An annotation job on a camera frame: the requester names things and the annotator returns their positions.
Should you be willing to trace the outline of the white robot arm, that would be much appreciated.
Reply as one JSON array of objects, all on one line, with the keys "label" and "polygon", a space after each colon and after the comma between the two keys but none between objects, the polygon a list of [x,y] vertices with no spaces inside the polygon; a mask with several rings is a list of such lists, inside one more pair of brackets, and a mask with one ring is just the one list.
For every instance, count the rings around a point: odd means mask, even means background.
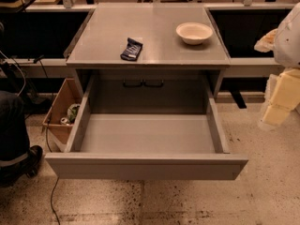
[{"label": "white robot arm", "polygon": [[270,75],[262,106],[261,129],[279,127],[300,104],[300,3],[297,3],[278,28],[254,45],[261,53],[272,51],[277,63],[284,66],[278,75]]}]

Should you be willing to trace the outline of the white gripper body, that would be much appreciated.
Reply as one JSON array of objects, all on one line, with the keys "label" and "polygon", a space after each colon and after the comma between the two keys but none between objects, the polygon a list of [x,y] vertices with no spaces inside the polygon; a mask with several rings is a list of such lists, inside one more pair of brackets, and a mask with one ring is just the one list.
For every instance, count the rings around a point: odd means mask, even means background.
[{"label": "white gripper body", "polygon": [[285,68],[300,68],[300,3],[297,3],[277,28],[275,60]]}]

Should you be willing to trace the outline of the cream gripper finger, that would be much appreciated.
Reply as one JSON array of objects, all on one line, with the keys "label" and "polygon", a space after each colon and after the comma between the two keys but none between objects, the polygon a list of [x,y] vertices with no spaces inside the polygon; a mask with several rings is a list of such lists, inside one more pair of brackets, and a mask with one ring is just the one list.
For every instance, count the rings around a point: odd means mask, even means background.
[{"label": "cream gripper finger", "polygon": [[279,127],[300,104],[300,69],[285,68],[279,75],[271,74],[266,84],[259,127]]},{"label": "cream gripper finger", "polygon": [[254,50],[261,53],[268,53],[274,49],[275,36],[277,34],[277,29],[273,29],[264,35],[260,40],[254,45]]}]

